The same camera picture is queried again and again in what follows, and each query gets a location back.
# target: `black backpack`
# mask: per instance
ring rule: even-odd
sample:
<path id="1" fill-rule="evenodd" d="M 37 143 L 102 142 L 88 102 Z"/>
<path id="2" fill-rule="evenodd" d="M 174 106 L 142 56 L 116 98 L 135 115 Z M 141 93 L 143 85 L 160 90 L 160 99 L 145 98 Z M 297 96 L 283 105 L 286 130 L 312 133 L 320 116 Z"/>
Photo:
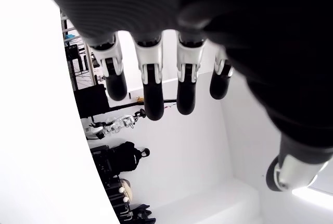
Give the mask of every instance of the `black backpack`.
<path id="1" fill-rule="evenodd" d="M 142 157 L 150 155 L 150 150 L 145 148 L 142 152 L 134 147 L 134 143 L 125 142 L 118 147 L 108 150 L 112 174 L 119 175 L 120 172 L 133 171 L 136 169 Z"/>

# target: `light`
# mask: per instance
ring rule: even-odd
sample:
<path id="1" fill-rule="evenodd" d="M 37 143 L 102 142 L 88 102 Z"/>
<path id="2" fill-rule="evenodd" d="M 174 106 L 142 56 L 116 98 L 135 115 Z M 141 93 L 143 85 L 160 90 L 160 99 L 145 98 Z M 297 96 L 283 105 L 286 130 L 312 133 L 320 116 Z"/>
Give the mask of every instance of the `light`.
<path id="1" fill-rule="evenodd" d="M 333 210 L 333 196 L 309 188 L 294 189 L 292 194 L 323 208 Z"/>

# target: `robotic hand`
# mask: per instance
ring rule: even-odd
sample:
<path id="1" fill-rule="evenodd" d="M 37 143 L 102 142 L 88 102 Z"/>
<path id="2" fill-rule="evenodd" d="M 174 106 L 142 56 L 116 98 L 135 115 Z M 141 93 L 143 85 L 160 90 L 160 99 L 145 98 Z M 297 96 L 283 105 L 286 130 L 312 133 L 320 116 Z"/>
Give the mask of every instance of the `robotic hand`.
<path id="1" fill-rule="evenodd" d="M 117 31 L 132 34 L 147 117 L 163 115 L 162 31 L 178 31 L 177 107 L 190 114 L 205 39 L 221 45 L 210 92 L 225 96 L 233 67 L 282 133 L 267 185 L 309 185 L 333 155 L 330 0 L 55 0 L 93 49 L 111 98 L 126 94 Z M 228 60 L 221 54 L 225 49 Z"/>

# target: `black fingertip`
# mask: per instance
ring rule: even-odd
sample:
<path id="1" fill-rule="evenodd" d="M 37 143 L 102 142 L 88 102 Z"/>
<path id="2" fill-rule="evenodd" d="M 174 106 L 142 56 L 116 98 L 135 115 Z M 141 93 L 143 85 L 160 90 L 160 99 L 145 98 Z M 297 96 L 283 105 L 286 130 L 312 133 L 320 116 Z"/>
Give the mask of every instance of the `black fingertip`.
<path id="1" fill-rule="evenodd" d="M 196 104 L 196 83 L 179 82 L 177 92 L 177 108 L 182 115 L 193 112 Z"/>
<path id="2" fill-rule="evenodd" d="M 108 77 L 105 77 L 105 81 L 108 94 L 112 100 L 121 101 L 126 97 L 127 85 L 124 71 L 121 72 L 119 76 L 112 74 Z"/>
<path id="3" fill-rule="evenodd" d="M 229 82 L 230 77 L 224 74 L 218 75 L 215 71 L 213 71 L 209 88 L 211 96 L 216 100 L 223 99 L 228 92 Z"/>
<path id="4" fill-rule="evenodd" d="M 144 103 L 147 117 L 152 121 L 162 118 L 164 113 L 164 101 L 162 83 L 144 84 Z"/>

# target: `white robotic joint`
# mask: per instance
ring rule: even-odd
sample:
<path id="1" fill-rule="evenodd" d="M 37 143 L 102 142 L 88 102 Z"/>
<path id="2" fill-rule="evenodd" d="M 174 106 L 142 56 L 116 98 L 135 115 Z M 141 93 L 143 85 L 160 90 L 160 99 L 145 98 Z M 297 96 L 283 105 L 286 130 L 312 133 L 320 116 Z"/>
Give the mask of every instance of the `white robotic joint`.
<path id="1" fill-rule="evenodd" d="M 177 33 L 177 75 L 180 82 L 185 80 L 186 64 L 192 65 L 191 82 L 195 83 L 197 81 L 205 43 L 199 47 L 184 46 L 180 41 L 180 33 Z"/>
<path id="2" fill-rule="evenodd" d="M 227 58 L 224 48 L 220 47 L 216 54 L 215 63 L 214 63 L 214 70 L 215 70 L 216 74 L 220 75 L 222 73 L 227 59 L 228 58 Z M 228 77 L 231 77 L 233 75 L 233 73 L 234 73 L 234 68 L 231 67 L 228 72 Z"/>
<path id="3" fill-rule="evenodd" d="M 287 155 L 283 166 L 279 163 L 274 168 L 274 182 L 281 191 L 290 191 L 310 186 L 328 162 L 320 164 L 307 164 L 291 155 Z"/>
<path id="4" fill-rule="evenodd" d="M 148 84 L 148 70 L 147 65 L 154 65 L 155 83 L 162 82 L 162 69 L 163 69 L 163 43 L 162 39 L 154 46 L 142 47 L 134 41 L 136 56 L 139 63 L 139 70 L 141 71 L 141 78 L 143 84 Z"/>
<path id="5" fill-rule="evenodd" d="M 114 70 L 119 76 L 123 72 L 123 57 L 117 32 L 114 34 L 114 43 L 108 45 L 110 45 L 110 47 L 103 50 L 96 46 L 93 47 L 95 58 L 101 66 L 105 77 L 109 77 L 109 70 L 107 67 L 106 59 L 112 58 Z"/>

